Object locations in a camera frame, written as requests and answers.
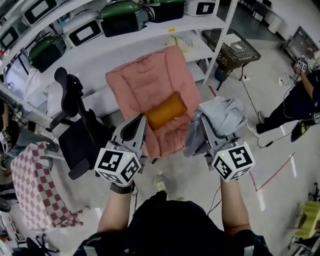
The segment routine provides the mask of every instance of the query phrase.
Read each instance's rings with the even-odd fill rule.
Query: chair headrest
[[[80,81],[68,74],[63,67],[59,67],[54,73],[54,80],[62,86],[61,109],[70,118],[78,114],[78,99],[82,97],[82,85]]]

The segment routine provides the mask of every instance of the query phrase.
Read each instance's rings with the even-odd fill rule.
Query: table
[[[47,144],[30,144],[11,163],[13,184],[24,224],[32,230],[82,226],[82,210],[71,213],[57,192],[50,169],[37,161],[46,156]]]
[[[202,36],[207,40],[208,46],[213,51],[218,44],[220,34],[221,29],[205,30],[202,32]],[[248,63],[258,61],[261,58],[261,55],[255,50],[255,48],[253,48],[251,44],[249,44],[236,31],[234,31],[233,29],[229,29],[227,34],[235,34],[236,36],[238,36],[241,39],[241,42],[246,46],[246,53],[245,56],[241,56],[239,53],[236,53],[233,49],[223,43],[218,57],[216,58],[216,62],[218,63],[219,68],[223,70],[219,86],[216,89],[217,91],[219,91],[224,80],[234,69],[245,67]]]

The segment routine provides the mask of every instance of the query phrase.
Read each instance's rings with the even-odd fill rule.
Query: checkered cloth
[[[32,230],[82,226],[59,196],[45,158],[46,143],[30,144],[11,163],[13,184],[25,225]]]

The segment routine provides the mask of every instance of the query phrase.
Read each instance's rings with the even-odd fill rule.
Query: orange pillow
[[[171,119],[185,114],[187,107],[178,92],[174,92],[169,98],[144,112],[148,119],[148,124],[152,130],[158,130]]]

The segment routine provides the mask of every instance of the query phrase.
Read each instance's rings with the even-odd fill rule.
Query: red line on floor
[[[274,175],[272,175],[272,176],[257,190],[257,192],[258,192],[260,189],[262,189],[265,185],[267,185],[267,183],[268,183],[269,181],[271,181],[272,178],[273,178],[274,176],[276,176],[276,175],[282,170],[283,167],[285,167],[285,165],[290,161],[290,159],[294,156],[295,153],[296,153],[296,152],[293,152],[293,154],[290,155],[289,159],[280,167],[279,170],[277,170],[277,171],[275,172]]]
[[[214,89],[212,89],[212,87],[211,87],[210,85],[209,85],[209,88],[210,88],[210,91],[213,93],[214,97],[217,97],[217,95],[216,95],[216,93],[215,93]]]
[[[255,182],[255,179],[254,179],[254,177],[252,176],[252,173],[251,173],[251,171],[249,171],[249,174],[250,174],[250,176],[251,176],[251,179],[252,179],[252,181],[253,181],[253,185],[254,185],[254,188],[255,188],[255,192],[257,192],[258,190],[257,190],[257,185],[256,185],[256,182]]]

